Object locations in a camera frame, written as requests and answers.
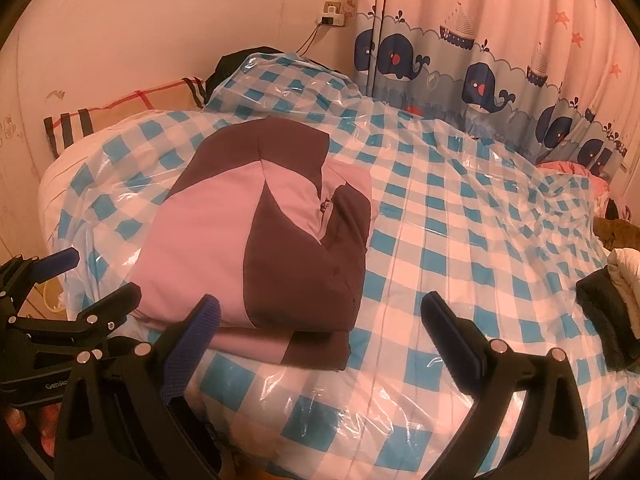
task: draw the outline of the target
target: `metal screw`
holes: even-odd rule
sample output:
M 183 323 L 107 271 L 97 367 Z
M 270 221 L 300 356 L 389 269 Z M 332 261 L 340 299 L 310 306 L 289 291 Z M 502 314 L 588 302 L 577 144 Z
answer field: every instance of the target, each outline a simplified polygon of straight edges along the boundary
M 489 345 L 491 346 L 491 350 L 498 354 L 504 354 L 509 349 L 509 345 L 502 339 L 493 339 Z
M 76 361 L 78 361 L 81 365 L 88 363 L 89 359 L 91 359 L 91 352 L 87 352 L 86 350 L 80 352 L 78 357 L 76 357 Z
M 151 352 L 151 345 L 149 343 L 140 343 L 133 349 L 134 353 L 140 357 L 148 355 Z
M 553 348 L 551 350 L 551 357 L 553 357 L 553 359 L 555 359 L 556 361 L 562 362 L 566 359 L 566 354 L 561 348 Z

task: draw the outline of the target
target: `bed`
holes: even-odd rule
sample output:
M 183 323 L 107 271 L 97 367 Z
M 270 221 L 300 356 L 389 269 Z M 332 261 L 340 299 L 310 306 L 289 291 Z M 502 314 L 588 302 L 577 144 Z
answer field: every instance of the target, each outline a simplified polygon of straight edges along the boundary
M 575 282 L 606 261 L 591 234 L 589 179 L 543 173 L 499 143 L 365 98 L 345 76 L 295 55 L 251 56 L 204 113 L 149 111 L 70 152 L 65 164 L 79 167 L 64 176 L 64 200 L 53 200 L 55 186 L 40 189 L 41 210 L 58 213 L 57 225 L 45 222 L 50 248 L 81 253 L 65 277 L 70 313 L 127 280 L 199 142 L 265 115 L 327 132 L 335 158 L 370 171 L 380 216 L 345 371 L 207 352 L 190 402 L 229 444 L 289 478 L 420 478 L 471 403 L 421 329 L 419 300 L 437 290 L 457 315 L 516 351 L 567 352 L 591 471 L 606 465 L 638 418 L 640 381 L 607 372 L 600 339 L 575 303 Z M 47 173 L 59 173 L 57 163 Z M 133 320 L 124 330 L 158 336 Z M 482 470 L 499 462 L 521 406 L 514 396 Z

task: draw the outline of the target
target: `checkered plastic sheet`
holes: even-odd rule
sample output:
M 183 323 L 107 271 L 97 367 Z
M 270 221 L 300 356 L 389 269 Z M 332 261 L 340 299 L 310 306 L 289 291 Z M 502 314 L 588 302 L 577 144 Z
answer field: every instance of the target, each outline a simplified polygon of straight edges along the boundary
M 248 58 L 205 111 L 150 112 L 78 171 L 55 243 L 81 253 L 66 276 L 72 309 L 127 279 L 204 137 L 285 116 L 329 133 L 333 156 L 369 169 L 380 201 L 351 357 L 343 372 L 318 372 L 208 351 L 192 400 L 215 428 L 290 478 L 421 478 L 470 407 L 420 323 L 420 298 L 437 290 L 516 351 L 565 349 L 591 468 L 608 462 L 635 423 L 640 388 L 631 373 L 606 371 L 600 339 L 575 303 L 575 282 L 605 261 L 591 234 L 587 178 L 540 173 L 501 144 L 365 98 L 344 76 L 295 56 Z M 156 336 L 133 323 L 128 330 Z M 482 470 L 497 465 L 521 406 L 516 394 Z

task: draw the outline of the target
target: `curtain fold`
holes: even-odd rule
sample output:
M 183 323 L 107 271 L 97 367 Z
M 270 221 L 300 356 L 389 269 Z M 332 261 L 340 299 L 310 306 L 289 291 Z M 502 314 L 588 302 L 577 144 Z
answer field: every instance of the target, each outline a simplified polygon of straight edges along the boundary
M 609 182 L 638 142 L 640 48 L 610 0 L 359 0 L 357 25 L 375 99 Z

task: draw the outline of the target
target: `starfish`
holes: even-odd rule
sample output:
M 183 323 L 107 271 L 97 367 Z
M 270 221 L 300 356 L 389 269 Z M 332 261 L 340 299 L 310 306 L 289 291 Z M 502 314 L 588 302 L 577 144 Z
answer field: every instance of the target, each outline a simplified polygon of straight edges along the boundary
M 609 71 L 609 73 L 613 74 L 614 76 L 616 76 L 616 78 L 618 78 L 618 74 L 622 74 L 622 69 L 617 63 L 613 63 L 611 65 L 611 70 Z
M 556 12 L 556 23 L 562 23 L 564 28 L 566 28 L 567 22 L 569 22 L 569 17 L 564 13 L 564 10 L 562 12 Z
M 584 38 L 580 35 L 580 32 L 574 32 L 571 35 L 571 42 L 578 45 L 578 47 L 582 48 L 581 43 L 584 41 Z

